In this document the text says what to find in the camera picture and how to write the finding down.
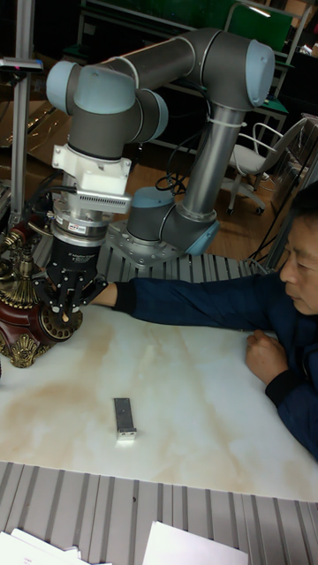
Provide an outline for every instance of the person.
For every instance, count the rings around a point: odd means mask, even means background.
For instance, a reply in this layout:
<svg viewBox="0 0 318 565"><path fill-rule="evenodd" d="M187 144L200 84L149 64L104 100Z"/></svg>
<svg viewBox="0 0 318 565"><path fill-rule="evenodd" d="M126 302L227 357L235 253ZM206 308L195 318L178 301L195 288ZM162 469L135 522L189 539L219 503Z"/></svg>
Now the person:
<svg viewBox="0 0 318 565"><path fill-rule="evenodd" d="M291 213L277 273L201 283L134 278L109 284L94 303L159 324L253 330L246 364L318 460L318 181L298 193Z"/></svg>

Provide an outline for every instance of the chair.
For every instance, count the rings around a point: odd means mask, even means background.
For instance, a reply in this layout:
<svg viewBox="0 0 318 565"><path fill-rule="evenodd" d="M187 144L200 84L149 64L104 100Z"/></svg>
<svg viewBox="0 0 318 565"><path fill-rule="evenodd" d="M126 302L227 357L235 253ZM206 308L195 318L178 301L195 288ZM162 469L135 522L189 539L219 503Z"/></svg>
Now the chair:
<svg viewBox="0 0 318 565"><path fill-rule="evenodd" d="M240 194L243 194L244 196L247 196L256 204L258 204L258 207L255 210L256 214L261 215L263 213L263 211L265 210L265 204L261 201L261 199L258 198L258 196L254 194L254 190L256 190L261 180L261 175L277 163L282 152L290 145L292 140L300 132L301 128L304 127L306 121L307 118L303 117L296 124L294 124L288 130L288 132L286 132L285 135L282 135L282 133L273 130L273 128L269 127L268 125L259 122L257 124L254 124L253 137L246 135L245 133L238 134L240 137L251 139L254 143L254 150L248 149L247 147L243 147L241 145L235 145L232 151L229 165L236 169L238 171L238 174L234 181L229 178L225 178L221 185L221 188L224 188L225 190L231 192L230 204L227 209L227 213L229 215L233 214L234 201L238 192ZM258 125L260 125L262 128L271 130L276 136L279 137L278 142L273 147L270 147L266 143L263 143L262 141L256 139L256 127ZM259 145L268 149L268 154L266 157L259 155ZM242 177L246 177L246 175L248 174L256 175L258 177L254 186L248 185L247 183L241 183Z"/></svg>

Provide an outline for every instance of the paper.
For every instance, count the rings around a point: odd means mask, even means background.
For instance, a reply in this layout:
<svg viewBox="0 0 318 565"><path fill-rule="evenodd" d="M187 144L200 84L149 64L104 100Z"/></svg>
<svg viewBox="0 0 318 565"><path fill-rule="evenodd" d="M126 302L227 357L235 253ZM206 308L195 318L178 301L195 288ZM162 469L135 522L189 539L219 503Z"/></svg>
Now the paper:
<svg viewBox="0 0 318 565"><path fill-rule="evenodd" d="M77 549L77 547L72 547L72 549L69 549L68 551L62 551L61 549L51 546L45 541L35 538L34 536L31 536L29 533L26 533L25 531L22 530L18 530L17 528L13 530L11 535L16 539L20 539L21 541L29 544L30 546L41 549L46 554L53 555L55 557L58 557L59 559L64 559L65 561L79 562L80 552Z"/></svg>
<svg viewBox="0 0 318 565"><path fill-rule="evenodd" d="M13 530L11 536L0 533L1 565L65 565L77 563L87 565L80 559L77 547L62 550L22 531Z"/></svg>
<svg viewBox="0 0 318 565"><path fill-rule="evenodd" d="M153 522L143 565L248 565L248 555L187 531Z"/></svg>

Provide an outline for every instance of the metal bracket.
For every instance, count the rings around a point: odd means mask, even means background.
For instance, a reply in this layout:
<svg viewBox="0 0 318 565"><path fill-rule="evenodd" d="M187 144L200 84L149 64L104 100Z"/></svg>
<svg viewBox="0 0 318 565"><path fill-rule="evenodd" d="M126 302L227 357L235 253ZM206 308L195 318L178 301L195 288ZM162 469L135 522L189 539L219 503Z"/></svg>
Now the metal bracket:
<svg viewBox="0 0 318 565"><path fill-rule="evenodd" d="M133 415L129 398L114 398L117 439L120 441L134 440L137 430L133 427Z"/></svg>
<svg viewBox="0 0 318 565"><path fill-rule="evenodd" d="M114 222L109 226L106 245L116 249L121 257L128 259L138 269L153 267L185 253L163 241L143 241L132 236L127 231L127 220Z"/></svg>

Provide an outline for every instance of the light blue joint cap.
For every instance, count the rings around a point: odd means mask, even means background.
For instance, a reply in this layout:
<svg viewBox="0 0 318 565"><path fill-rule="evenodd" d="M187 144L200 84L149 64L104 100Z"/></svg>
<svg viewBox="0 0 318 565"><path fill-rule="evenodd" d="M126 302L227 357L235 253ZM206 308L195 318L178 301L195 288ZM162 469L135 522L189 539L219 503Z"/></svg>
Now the light blue joint cap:
<svg viewBox="0 0 318 565"><path fill-rule="evenodd" d="M151 141L152 139L156 139L158 138L166 129L167 125L168 125L168 120L169 120L169 111L168 111L168 106L165 103L164 99L157 94L156 92L153 92L152 90L148 90L148 88L143 88L143 90L147 90L148 92L151 92L151 94L155 97L156 102L158 104L158 109L159 109L159 119L158 119L158 126L155 130L154 135L148 139L148 141Z"/></svg>
<svg viewBox="0 0 318 565"><path fill-rule="evenodd" d="M67 85L72 68L76 64L77 63L71 63L71 61L60 61L49 71L47 79L46 89L48 100L52 106L61 109L65 114L67 114Z"/></svg>
<svg viewBox="0 0 318 565"><path fill-rule="evenodd" d="M220 229L220 222L216 220L190 247L185 250L189 255L201 255L210 245Z"/></svg>
<svg viewBox="0 0 318 565"><path fill-rule="evenodd" d="M275 70L274 51L253 39L246 53L246 88L253 106L261 106L269 93Z"/></svg>
<svg viewBox="0 0 318 565"><path fill-rule="evenodd" d="M158 191L155 186L144 186L134 194L132 207L159 208L173 202L174 198L170 191Z"/></svg>
<svg viewBox="0 0 318 565"><path fill-rule="evenodd" d="M111 69L86 66L79 76L75 104L92 114L119 114L135 103L134 80Z"/></svg>

